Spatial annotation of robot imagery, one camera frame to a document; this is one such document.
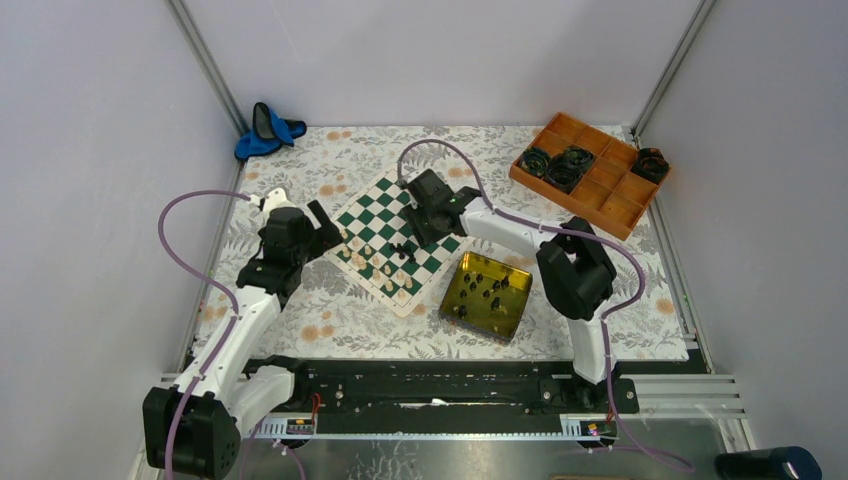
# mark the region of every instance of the wooden box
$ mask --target wooden box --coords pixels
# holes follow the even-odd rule
[[[518,166],[520,156],[510,167],[509,176],[598,228],[626,240],[668,174],[657,185],[631,173],[630,167],[638,154],[635,147],[564,113],[558,113],[529,147],[541,148],[553,157],[571,145],[592,152],[595,160],[570,194],[522,170]]]

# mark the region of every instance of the blue shoe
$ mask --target blue shoe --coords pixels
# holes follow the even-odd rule
[[[270,155],[283,145],[294,146],[294,139],[306,134],[306,123],[285,120],[262,102],[253,106],[253,130],[242,136],[236,144],[235,156],[239,161],[250,157]]]

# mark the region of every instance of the gray wall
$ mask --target gray wall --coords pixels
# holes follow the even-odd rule
[[[0,478],[126,478],[200,283],[158,245],[235,131],[163,1],[0,7]],[[168,224],[205,265],[221,201]]]
[[[245,115],[311,125],[630,123],[698,0],[188,0]]]
[[[844,0],[719,2],[644,136],[677,168],[661,199],[757,443],[825,478],[846,470],[846,32]]]

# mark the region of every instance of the leaf pattern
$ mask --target leaf pattern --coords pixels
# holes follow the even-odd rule
[[[624,139],[621,127],[600,128]],[[394,164],[407,145],[432,137],[453,143],[474,161],[495,203],[532,217],[567,221],[571,217],[569,212],[508,176],[509,164],[534,136],[534,127],[311,128],[294,148],[251,159],[245,167],[240,191],[264,195],[284,187],[294,203],[306,205],[317,199],[332,216],[378,173]],[[433,168],[453,188],[473,185],[465,164],[441,145],[422,145],[410,151],[404,173],[424,168]],[[246,202],[236,204],[213,272],[216,280],[235,288],[239,270],[259,246],[256,231],[260,223],[255,208]],[[598,233],[619,242],[611,235]],[[648,216],[642,217],[626,242],[619,243],[636,255],[648,284],[642,300],[610,317],[614,353],[623,360],[686,359],[680,319],[670,301],[667,272],[660,258],[655,227]],[[524,318],[507,346],[439,318],[437,309],[452,271],[412,314],[401,318],[332,263],[318,259],[306,266],[300,288],[251,354],[321,358],[573,358],[568,323],[548,304],[534,259],[518,256],[485,239],[474,239],[469,249],[536,277]],[[615,254],[611,258],[618,277],[610,302],[620,302],[636,291],[638,277],[625,259]],[[199,315],[195,352],[206,344],[224,318],[226,308],[221,307],[227,306],[227,300],[212,290],[204,305]]]

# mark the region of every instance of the chessboard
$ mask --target chessboard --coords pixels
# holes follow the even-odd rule
[[[456,263],[469,239],[450,235],[418,245],[401,213],[409,193],[396,181],[396,169],[387,169],[338,211],[334,220],[344,242],[327,258],[396,315],[406,316]]]

